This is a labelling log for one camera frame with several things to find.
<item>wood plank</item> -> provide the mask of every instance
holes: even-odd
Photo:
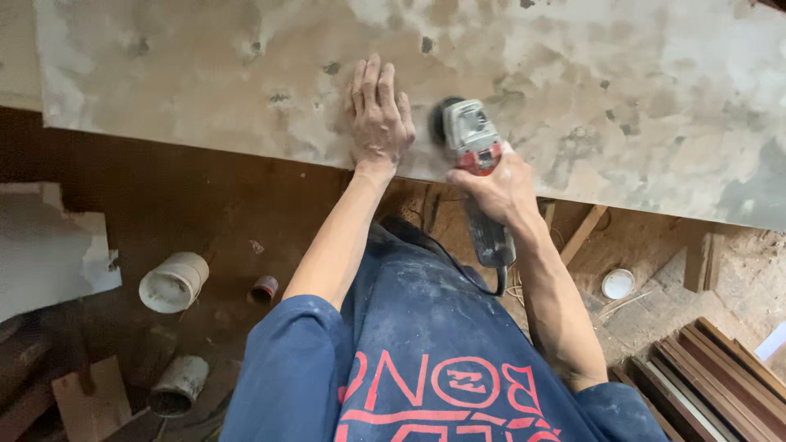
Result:
[[[673,338],[656,343],[656,349],[740,435],[749,440],[778,440],[729,390],[702,370],[700,364]]]
[[[52,381],[57,408],[70,442],[99,442],[131,420],[117,357],[91,365],[90,375],[95,384],[91,396],[82,391],[76,372]]]
[[[543,215],[543,219],[545,220],[545,226],[549,228],[549,232],[551,232],[551,226],[554,224],[554,210],[556,209],[556,201],[551,200],[543,203],[545,214]]]
[[[573,233],[571,239],[568,240],[565,247],[562,248],[562,252],[560,252],[560,258],[562,258],[562,262],[567,266],[573,257],[576,256],[576,252],[581,248],[584,241],[587,239],[587,236],[593,231],[597,222],[601,220],[601,216],[606,212],[608,206],[595,204],[587,214],[584,221],[582,221],[581,226],[578,226],[578,229]]]
[[[641,399],[644,400],[644,403],[649,409],[649,412],[652,413],[652,416],[658,422],[658,425],[660,425],[660,428],[663,429],[663,432],[669,437],[669,439],[672,439],[674,442],[685,441],[682,439],[682,436],[680,436],[680,433],[678,433],[677,430],[674,429],[674,427],[669,423],[669,421],[667,421],[666,418],[660,414],[658,408],[649,400],[649,398],[643,392],[641,392],[638,386],[636,386],[636,384],[630,378],[628,378],[628,375],[625,374],[622,368],[613,366],[610,370],[617,377],[617,379],[619,379],[620,382],[636,389],[638,394],[641,396]]]
[[[647,367],[651,368],[669,390],[678,397],[689,412],[696,417],[711,435],[709,440],[718,442],[740,442],[740,438],[711,410],[694,391],[683,382],[671,366],[657,355],[650,358]]]
[[[704,279],[704,290],[715,290],[718,287],[718,276],[721,270],[721,257],[723,252],[722,234],[713,231],[710,240],[710,256],[707,261],[707,276]]]
[[[669,391],[667,386],[650,370],[645,362],[631,358],[631,375],[637,385],[647,393],[658,410],[688,442],[712,440],[710,433],[699,420]]]
[[[761,362],[757,361],[755,355],[739,344],[737,340],[732,342],[725,334],[721,333],[717,327],[712,325],[704,317],[696,320],[696,328],[709,337],[727,355],[736,360],[748,373],[762,383],[772,392],[781,402],[786,403],[786,385],[775,374],[772,373]]]
[[[773,408],[773,413],[777,412],[780,415],[780,418],[783,422],[786,422],[786,403],[780,401],[780,399],[775,396],[770,390],[767,389],[758,379],[754,378],[752,374],[748,373],[740,364],[732,359],[731,356],[726,354],[722,349],[720,349],[709,337],[705,336],[704,333],[701,333],[699,329],[696,328],[693,324],[688,324],[684,327],[684,330],[689,331],[696,337],[702,344],[711,350],[714,355],[718,357],[723,364],[728,367],[729,370],[732,370],[735,374],[735,379],[738,381],[742,381],[748,388],[754,389],[756,391],[757,400],[762,402],[766,401],[769,403]]]
[[[786,436],[786,415],[715,355],[689,328],[680,330],[678,342],[774,433]]]
[[[52,366],[42,369],[37,378],[31,379],[29,386],[0,414],[0,440],[19,439],[54,404],[51,383],[65,371],[59,366]]]

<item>wooden stick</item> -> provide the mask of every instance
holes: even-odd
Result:
[[[618,366],[613,366],[611,368],[611,371],[619,379],[620,382],[636,389],[638,394],[641,396],[641,399],[644,401],[644,404],[649,409],[649,412],[652,413],[652,417],[655,418],[655,420],[658,422],[658,425],[660,425],[660,428],[669,437],[669,439],[671,439],[673,442],[680,442],[680,441],[684,442],[684,439],[682,439],[680,433],[677,433],[677,430],[674,429],[673,426],[671,426],[671,424],[663,417],[662,414],[660,414],[660,411],[658,411],[655,405],[652,402],[650,402],[649,398],[643,392],[641,392],[638,386],[636,386],[636,384],[633,381],[631,381],[630,378],[628,378],[628,375],[625,374],[622,368]]]
[[[568,263],[571,262],[574,256],[576,256],[576,252],[581,248],[584,241],[587,237],[592,233],[593,229],[597,225],[597,222],[601,220],[601,216],[606,212],[608,206],[605,205],[598,205],[595,204],[587,214],[584,221],[582,221],[582,225],[578,226],[571,239],[567,242],[565,247],[562,248],[562,252],[560,252],[560,258],[562,258],[562,262],[567,266]]]

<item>blue shirt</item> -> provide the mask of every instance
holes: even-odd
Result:
[[[667,439],[634,389],[571,394],[496,298],[375,224],[340,313],[291,297],[248,335],[221,441],[263,440]]]

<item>stack of wood strips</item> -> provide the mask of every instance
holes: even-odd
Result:
[[[609,375],[639,391],[671,440],[786,442],[786,385],[705,318]]]

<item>grinder body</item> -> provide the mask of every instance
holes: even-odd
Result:
[[[473,175],[490,175],[502,158],[502,138],[479,100],[446,98],[435,110],[432,130],[438,141],[443,140],[454,166]],[[516,250],[507,227],[483,213],[471,195],[465,201],[465,211],[478,262],[497,269],[510,265]]]

